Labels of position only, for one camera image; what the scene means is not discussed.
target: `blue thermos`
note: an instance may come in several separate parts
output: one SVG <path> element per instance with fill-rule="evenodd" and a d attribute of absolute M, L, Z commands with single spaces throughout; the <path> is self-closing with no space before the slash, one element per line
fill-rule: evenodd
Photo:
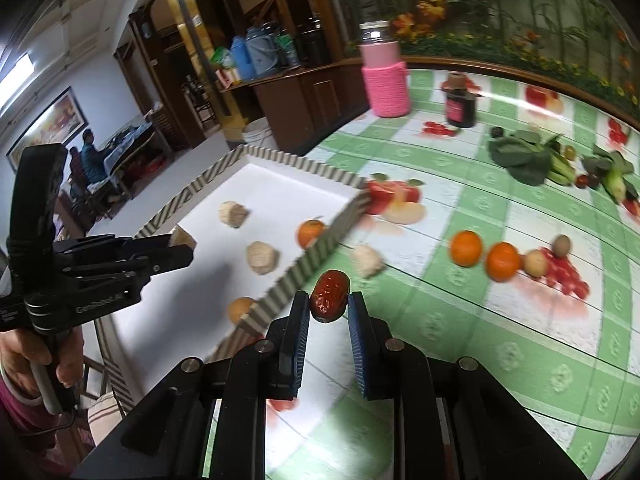
<path fill-rule="evenodd" d="M 255 78 L 254 64 L 251 63 L 246 41 L 242 36 L 234 37 L 231 42 L 231 57 L 234 59 L 238 73 L 242 81 L 250 81 Z"/>
<path fill-rule="evenodd" d="M 246 32 L 246 47 L 258 77 L 277 74 L 278 49 L 273 38 L 257 27 L 249 27 Z"/>

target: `black cable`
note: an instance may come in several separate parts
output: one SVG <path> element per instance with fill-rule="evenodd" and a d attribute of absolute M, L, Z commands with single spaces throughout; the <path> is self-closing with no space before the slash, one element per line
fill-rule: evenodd
<path fill-rule="evenodd" d="M 20 433 L 20 436 L 38 436 L 38 435 L 44 435 L 47 433 L 54 433 L 55 431 L 59 431 L 59 430 L 66 430 L 66 428 L 70 428 L 75 421 L 76 421 L 76 410 L 73 410 L 71 412 L 71 421 L 66 424 L 60 424 L 53 428 L 49 428 L 48 430 L 33 431 L 33 433 Z"/>

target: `fluorescent light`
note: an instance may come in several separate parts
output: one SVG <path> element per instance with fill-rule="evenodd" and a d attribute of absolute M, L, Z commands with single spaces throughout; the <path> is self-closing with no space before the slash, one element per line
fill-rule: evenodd
<path fill-rule="evenodd" d="M 0 81 L 0 108 L 18 91 L 33 74 L 33 63 L 29 55 L 22 56 L 2 81 Z"/>

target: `human hand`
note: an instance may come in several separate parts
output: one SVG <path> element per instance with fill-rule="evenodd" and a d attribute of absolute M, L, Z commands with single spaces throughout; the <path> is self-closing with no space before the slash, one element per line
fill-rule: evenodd
<path fill-rule="evenodd" d="M 76 326 L 60 343 L 56 376 L 70 388 L 82 379 L 82 329 Z M 31 397 L 40 395 L 30 363 L 48 365 L 51 354 L 44 341 L 30 330 L 19 328 L 0 333 L 0 360 L 4 371 L 17 388 Z"/>

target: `pink thermos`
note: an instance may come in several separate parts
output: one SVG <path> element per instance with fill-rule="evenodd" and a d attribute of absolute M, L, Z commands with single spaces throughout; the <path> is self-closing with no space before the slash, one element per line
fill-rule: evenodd
<path fill-rule="evenodd" d="M 408 70 L 398 42 L 389 33 L 389 22 L 361 23 L 360 30 L 362 77 L 373 113 L 378 117 L 406 115 L 411 109 Z"/>

